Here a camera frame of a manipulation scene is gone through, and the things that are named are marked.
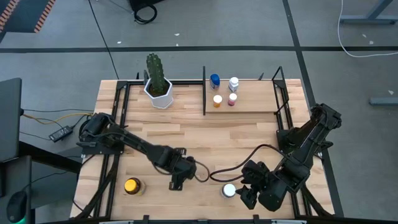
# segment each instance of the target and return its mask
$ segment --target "power adapter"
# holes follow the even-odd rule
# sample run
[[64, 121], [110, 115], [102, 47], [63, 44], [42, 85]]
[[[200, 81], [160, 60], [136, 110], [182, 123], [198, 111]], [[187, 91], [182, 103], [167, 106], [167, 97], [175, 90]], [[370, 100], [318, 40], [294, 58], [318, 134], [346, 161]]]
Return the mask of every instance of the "power adapter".
[[59, 140], [64, 139], [65, 137], [67, 137], [68, 135], [70, 135], [73, 132], [73, 129], [69, 126], [65, 126], [61, 129], [59, 129], [58, 131], [52, 133], [49, 135], [49, 138], [53, 141], [53, 142], [57, 142]]

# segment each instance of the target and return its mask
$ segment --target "wooden shelf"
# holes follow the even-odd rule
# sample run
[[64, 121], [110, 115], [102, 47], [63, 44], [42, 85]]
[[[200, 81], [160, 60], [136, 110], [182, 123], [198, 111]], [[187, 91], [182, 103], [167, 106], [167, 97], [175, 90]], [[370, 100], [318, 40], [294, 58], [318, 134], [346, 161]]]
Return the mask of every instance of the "wooden shelf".
[[[238, 99], [234, 106], [228, 105], [229, 94], [228, 80], [221, 80], [218, 90], [210, 87], [206, 81], [206, 113], [273, 113], [277, 111], [274, 87], [270, 80], [240, 80], [236, 90]], [[213, 106], [213, 97], [221, 95], [223, 101], [219, 108]]]

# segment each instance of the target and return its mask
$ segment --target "white cable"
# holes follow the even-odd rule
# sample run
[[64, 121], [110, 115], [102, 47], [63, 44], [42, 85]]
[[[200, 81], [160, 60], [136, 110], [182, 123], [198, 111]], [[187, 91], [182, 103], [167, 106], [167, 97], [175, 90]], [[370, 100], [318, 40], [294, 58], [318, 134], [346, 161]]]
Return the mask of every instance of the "white cable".
[[338, 17], [338, 22], [337, 22], [337, 36], [338, 36], [338, 42], [340, 42], [340, 46], [341, 48], [343, 48], [343, 50], [351, 57], [356, 57], [356, 58], [364, 58], [364, 57], [374, 57], [374, 56], [389, 56], [389, 55], [395, 55], [398, 54], [398, 52], [394, 52], [394, 53], [389, 53], [389, 54], [374, 54], [374, 55], [352, 55], [350, 54], [343, 46], [343, 44], [341, 43], [341, 39], [340, 39], [340, 20], [341, 20], [341, 15], [343, 13], [343, 5], [344, 5], [344, 0], [341, 0], [341, 11], [340, 11], [340, 16]]

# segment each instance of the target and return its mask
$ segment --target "wooden table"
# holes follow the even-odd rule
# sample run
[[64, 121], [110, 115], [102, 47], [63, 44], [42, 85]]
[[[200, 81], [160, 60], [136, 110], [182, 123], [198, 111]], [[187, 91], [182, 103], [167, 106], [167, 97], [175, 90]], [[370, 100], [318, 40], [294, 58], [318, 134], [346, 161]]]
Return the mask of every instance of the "wooden table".
[[[101, 82], [96, 113], [111, 114], [116, 82]], [[309, 120], [302, 84], [298, 79], [286, 80], [286, 84], [294, 126], [301, 126]], [[204, 116], [201, 85], [174, 86], [173, 94], [173, 105], [167, 110], [158, 110], [152, 107], [143, 86], [132, 86], [126, 129], [152, 144], [187, 148], [187, 155], [206, 164], [211, 172], [236, 166], [262, 143], [277, 146], [277, 123], [273, 113], [207, 113]], [[118, 111], [116, 121], [120, 119], [121, 112]], [[262, 148], [252, 160], [263, 161], [268, 168], [273, 169], [281, 156], [272, 149]], [[323, 208], [333, 213], [322, 162], [316, 157], [313, 160], [307, 187]], [[75, 194], [75, 202], [81, 207], [89, 202], [98, 187], [102, 161], [103, 156], [97, 155], [81, 169]], [[201, 166], [198, 166], [197, 174], [199, 178], [206, 177], [205, 169]], [[239, 174], [241, 169], [217, 177], [230, 179]], [[132, 196], [125, 193], [124, 182], [130, 177], [137, 177], [146, 183], [144, 195]], [[254, 214], [258, 214], [261, 219], [294, 217], [289, 193], [276, 212], [268, 211], [259, 203], [254, 210], [248, 210], [239, 196], [229, 199], [221, 196], [222, 183], [212, 180], [199, 183], [192, 179], [184, 182], [182, 191], [173, 192], [169, 190], [169, 182], [170, 176], [160, 175], [145, 155], [126, 147], [119, 161], [111, 219], [142, 220], [143, 215], [149, 215], [151, 220], [252, 219]], [[234, 184], [238, 188], [242, 186], [239, 181]], [[107, 196], [108, 193], [105, 192], [100, 215], [104, 215]], [[297, 196], [300, 211], [304, 214], [301, 194]], [[73, 206], [71, 217], [79, 212]]]

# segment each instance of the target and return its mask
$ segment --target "white object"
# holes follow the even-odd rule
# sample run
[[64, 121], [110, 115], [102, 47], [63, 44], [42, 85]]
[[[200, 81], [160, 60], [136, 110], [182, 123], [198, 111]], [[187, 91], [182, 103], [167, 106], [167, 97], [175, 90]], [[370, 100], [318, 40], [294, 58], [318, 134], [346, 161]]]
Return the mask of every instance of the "white object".
[[223, 188], [221, 189], [221, 193], [227, 197], [227, 198], [231, 198], [234, 197], [235, 195], [235, 190], [236, 187], [233, 184], [226, 184], [223, 186]]
[[362, 57], [374, 57], [374, 56], [389, 56], [389, 55], [395, 55], [398, 54], [398, 52], [394, 53], [389, 53], [389, 54], [373, 54], [373, 55], [352, 55], [350, 54], [343, 46], [341, 43], [341, 38], [340, 38], [340, 20], [341, 20], [341, 15], [343, 13], [343, 5], [344, 5], [344, 0], [341, 0], [341, 10], [340, 10], [340, 16], [338, 17], [337, 21], [337, 37], [338, 37], [338, 42], [340, 43], [341, 48], [346, 52], [351, 57], [356, 57], [356, 58], [362, 58]]
[[213, 97], [213, 101], [214, 101], [215, 103], [221, 103], [221, 102], [223, 101], [223, 97], [220, 96], [220, 95], [215, 95], [215, 96]]
[[167, 109], [172, 103], [173, 103], [173, 84], [168, 81], [166, 78], [164, 78], [164, 80], [166, 80], [169, 83], [169, 90], [167, 90], [167, 93], [164, 94], [163, 96], [157, 96], [157, 97], [153, 97], [150, 93], [149, 93], [149, 86], [150, 86], [150, 81], [152, 79], [150, 78], [147, 82], [147, 84], [145, 85], [144, 91], [145, 93], [149, 96], [150, 100], [152, 101], [152, 106], [154, 108], [158, 108], [158, 109]]
[[236, 78], [236, 77], [232, 77], [230, 80], [229, 80], [229, 89], [232, 91], [232, 92], [235, 92], [237, 89], [238, 89], [238, 86], [239, 86], [239, 80], [238, 80], [238, 78]]
[[237, 94], [235, 93], [229, 94], [229, 100], [235, 102], [237, 98], [238, 98]]

